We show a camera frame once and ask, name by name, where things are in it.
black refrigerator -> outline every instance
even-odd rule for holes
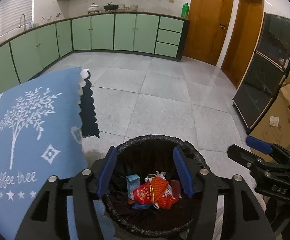
[[[290,19],[264,13],[248,70],[233,98],[249,134],[266,114],[290,69]]]

white pot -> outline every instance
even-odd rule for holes
[[[99,5],[93,3],[92,5],[88,6],[87,11],[89,13],[90,12],[97,12],[98,11],[98,7],[99,7]]]

green drawer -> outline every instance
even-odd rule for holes
[[[184,21],[182,20],[161,16],[159,28],[181,33],[183,30],[183,24]]]
[[[164,55],[168,57],[176,57],[178,46],[156,42],[155,54]]]
[[[157,41],[179,45],[181,40],[181,33],[170,32],[166,30],[159,30]]]

window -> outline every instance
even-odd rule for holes
[[[26,23],[32,22],[32,0],[0,1],[0,36],[18,28],[21,14],[26,15]]]

silver bolt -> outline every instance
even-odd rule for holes
[[[236,181],[242,181],[242,180],[243,180],[243,177],[242,177],[241,175],[235,175],[235,176],[234,176],[234,179],[235,179]]]
[[[199,172],[202,175],[207,175],[209,173],[209,171],[207,169],[200,169]]]
[[[264,171],[265,176],[271,177],[272,175],[268,171]]]
[[[90,169],[84,169],[84,170],[82,171],[82,174],[83,174],[84,176],[88,176],[89,174],[91,174],[91,170],[90,170]]]
[[[48,178],[48,181],[49,182],[55,182],[57,180],[57,177],[56,176],[50,176],[49,178]]]

